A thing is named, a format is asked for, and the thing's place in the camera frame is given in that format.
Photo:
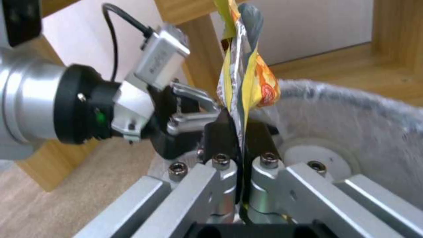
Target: hex socket screw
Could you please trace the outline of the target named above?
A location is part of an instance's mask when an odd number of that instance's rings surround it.
[[[227,170],[231,164],[231,158],[227,154],[216,154],[211,159],[213,168],[217,170]]]
[[[172,181],[180,182],[188,174],[188,167],[185,163],[176,162],[169,166],[168,172]]]
[[[278,166],[279,157],[271,152],[266,152],[260,156],[260,165],[266,169],[275,169]]]

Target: crumpled chip bag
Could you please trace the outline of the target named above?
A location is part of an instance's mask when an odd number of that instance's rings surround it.
[[[217,95],[232,116],[244,152],[248,112],[274,104],[280,98],[277,79],[257,50],[263,16],[253,5],[235,0],[215,0],[225,22],[222,44],[228,45]]]

